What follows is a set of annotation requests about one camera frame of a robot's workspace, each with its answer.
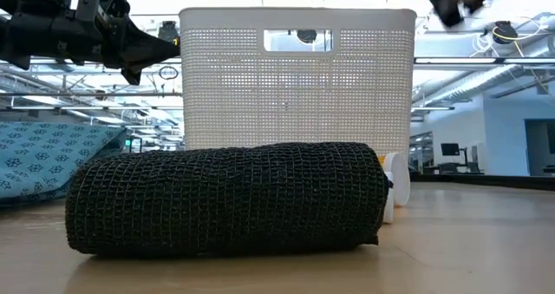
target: computer monitor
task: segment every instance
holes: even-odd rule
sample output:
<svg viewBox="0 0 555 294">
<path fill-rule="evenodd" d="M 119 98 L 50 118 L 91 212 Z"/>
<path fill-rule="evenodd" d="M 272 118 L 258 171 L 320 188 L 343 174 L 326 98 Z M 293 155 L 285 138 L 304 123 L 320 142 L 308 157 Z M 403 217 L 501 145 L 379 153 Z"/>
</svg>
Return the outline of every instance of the computer monitor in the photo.
<svg viewBox="0 0 555 294">
<path fill-rule="evenodd" d="M 441 154 L 443 156 L 459 156 L 460 149 L 458 143 L 441 143 Z"/>
</svg>

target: white plastic basket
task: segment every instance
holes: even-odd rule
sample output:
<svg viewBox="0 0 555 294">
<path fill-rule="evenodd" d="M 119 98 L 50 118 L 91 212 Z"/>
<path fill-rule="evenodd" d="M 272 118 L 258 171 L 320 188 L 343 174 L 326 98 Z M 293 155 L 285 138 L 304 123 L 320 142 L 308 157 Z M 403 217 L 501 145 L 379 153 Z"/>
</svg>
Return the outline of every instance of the white plastic basket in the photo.
<svg viewBox="0 0 555 294">
<path fill-rule="evenodd" d="M 408 156 L 411 10 L 180 12 L 186 149 L 358 141 Z M 327 52 L 274 52 L 268 29 L 330 29 Z"/>
</svg>

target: rolled black mesh fabric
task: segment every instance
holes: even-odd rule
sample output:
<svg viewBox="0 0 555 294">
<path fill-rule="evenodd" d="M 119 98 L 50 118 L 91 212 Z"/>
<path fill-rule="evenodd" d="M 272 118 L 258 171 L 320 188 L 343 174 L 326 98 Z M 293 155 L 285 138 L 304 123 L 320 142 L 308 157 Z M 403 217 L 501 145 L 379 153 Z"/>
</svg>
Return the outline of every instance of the rolled black mesh fabric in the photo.
<svg viewBox="0 0 555 294">
<path fill-rule="evenodd" d="M 123 154 L 69 189 L 69 245 L 118 256 L 313 252 L 377 244 L 388 179 L 360 143 Z"/>
</svg>

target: table surface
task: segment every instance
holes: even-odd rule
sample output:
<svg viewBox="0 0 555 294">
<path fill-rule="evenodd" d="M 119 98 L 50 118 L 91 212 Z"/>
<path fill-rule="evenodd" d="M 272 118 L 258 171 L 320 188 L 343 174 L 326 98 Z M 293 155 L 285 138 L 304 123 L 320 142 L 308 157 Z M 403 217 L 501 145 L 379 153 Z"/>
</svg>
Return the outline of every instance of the table surface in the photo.
<svg viewBox="0 0 555 294">
<path fill-rule="evenodd" d="M 555 289 L 555 193 L 413 184 L 380 246 L 289 257 L 106 260 L 70 250 L 63 203 L 0 212 L 3 294 L 523 294 Z"/>
</svg>

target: blue patterned cushion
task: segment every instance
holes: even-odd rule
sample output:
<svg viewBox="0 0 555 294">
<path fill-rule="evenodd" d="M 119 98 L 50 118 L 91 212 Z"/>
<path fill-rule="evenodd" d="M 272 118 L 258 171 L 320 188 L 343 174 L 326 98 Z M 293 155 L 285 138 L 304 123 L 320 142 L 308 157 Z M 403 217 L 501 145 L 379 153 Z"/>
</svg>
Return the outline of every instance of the blue patterned cushion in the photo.
<svg viewBox="0 0 555 294">
<path fill-rule="evenodd" d="M 125 128 L 0 122 L 0 206 L 64 197 L 79 167 L 124 141 Z"/>
</svg>

